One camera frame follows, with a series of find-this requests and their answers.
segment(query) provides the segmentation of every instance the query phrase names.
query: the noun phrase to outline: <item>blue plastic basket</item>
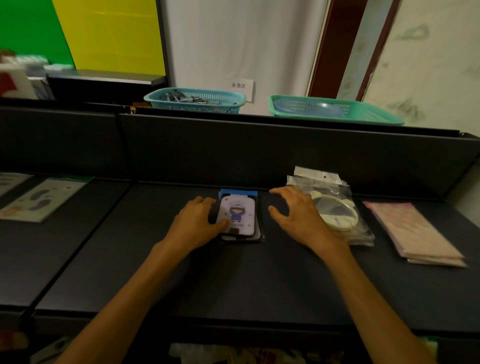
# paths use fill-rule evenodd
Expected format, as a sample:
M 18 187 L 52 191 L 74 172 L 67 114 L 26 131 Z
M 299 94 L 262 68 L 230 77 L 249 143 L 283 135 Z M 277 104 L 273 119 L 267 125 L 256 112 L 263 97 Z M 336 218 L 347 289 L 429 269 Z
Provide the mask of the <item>blue plastic basket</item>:
M 167 94 L 175 90 L 182 92 L 187 97 L 201 97 L 202 99 L 207 101 L 221 102 L 221 105 L 167 101 Z M 161 88 L 159 90 L 149 93 L 144 97 L 144 100 L 150 102 L 155 109 L 206 111 L 238 114 L 240 107 L 245 105 L 247 98 L 245 97 L 245 95 L 235 92 L 169 87 Z
M 277 109 L 278 100 L 283 100 L 283 108 Z M 343 109 L 341 116 L 326 115 L 325 104 L 335 105 Z M 272 115 L 284 118 L 317 119 L 329 121 L 350 121 L 364 124 L 381 124 L 401 126 L 405 122 L 398 116 L 390 114 L 374 105 L 360 101 L 339 100 L 336 98 L 300 97 L 287 95 L 271 95 L 268 106 Z

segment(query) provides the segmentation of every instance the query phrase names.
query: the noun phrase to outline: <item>cartoon girl illustration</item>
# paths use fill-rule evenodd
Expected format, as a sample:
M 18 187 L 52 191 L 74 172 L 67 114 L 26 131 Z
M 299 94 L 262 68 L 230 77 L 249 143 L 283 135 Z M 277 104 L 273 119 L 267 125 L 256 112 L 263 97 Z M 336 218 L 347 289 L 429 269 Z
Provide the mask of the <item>cartoon girl illustration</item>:
M 232 222 L 241 222 L 241 216 L 245 214 L 245 208 L 240 205 L 234 205 L 230 208 L 232 214 Z

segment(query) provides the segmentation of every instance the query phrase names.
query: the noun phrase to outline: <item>green panel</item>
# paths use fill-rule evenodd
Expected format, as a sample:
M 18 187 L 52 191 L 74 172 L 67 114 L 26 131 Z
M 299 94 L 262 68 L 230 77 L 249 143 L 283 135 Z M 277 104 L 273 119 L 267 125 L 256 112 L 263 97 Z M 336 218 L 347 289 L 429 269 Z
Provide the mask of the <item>green panel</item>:
M 0 0 L 0 49 L 74 64 L 51 0 Z

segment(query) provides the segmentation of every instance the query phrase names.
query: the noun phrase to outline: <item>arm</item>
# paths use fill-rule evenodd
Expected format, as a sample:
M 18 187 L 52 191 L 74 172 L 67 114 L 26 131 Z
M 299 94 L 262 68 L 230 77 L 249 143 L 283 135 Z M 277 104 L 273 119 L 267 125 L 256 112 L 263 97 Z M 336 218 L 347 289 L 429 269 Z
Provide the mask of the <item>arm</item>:
M 290 209 L 287 217 L 270 206 L 270 215 L 292 238 L 311 248 L 325 262 L 372 361 L 375 364 L 434 364 L 435 360 L 420 340 L 363 273 L 348 245 L 329 230 L 312 199 L 291 186 L 270 192 L 281 195 Z
M 73 340 L 56 364 L 121 363 L 161 285 L 193 249 L 228 226 L 208 223 L 215 200 L 197 197 L 175 217 L 166 237 L 152 248 L 136 273 Z

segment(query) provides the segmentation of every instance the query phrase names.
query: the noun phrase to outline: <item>hand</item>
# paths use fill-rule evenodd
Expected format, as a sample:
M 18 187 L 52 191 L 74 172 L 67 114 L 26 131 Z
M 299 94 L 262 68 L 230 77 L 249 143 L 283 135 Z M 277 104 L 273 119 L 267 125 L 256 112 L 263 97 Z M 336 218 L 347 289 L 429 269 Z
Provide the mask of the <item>hand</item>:
M 196 197 L 189 201 L 173 220 L 164 242 L 181 248 L 186 254 L 205 245 L 219 233 L 224 231 L 229 220 L 222 220 L 217 224 L 208 223 L 208 212 L 215 199 Z
M 347 244 L 336 237 L 321 218 L 313 205 L 312 198 L 293 186 L 270 190 L 279 194 L 287 202 L 290 213 L 280 214 L 274 206 L 269 206 L 270 216 L 288 235 L 315 251 L 321 258 L 332 250 L 345 250 Z

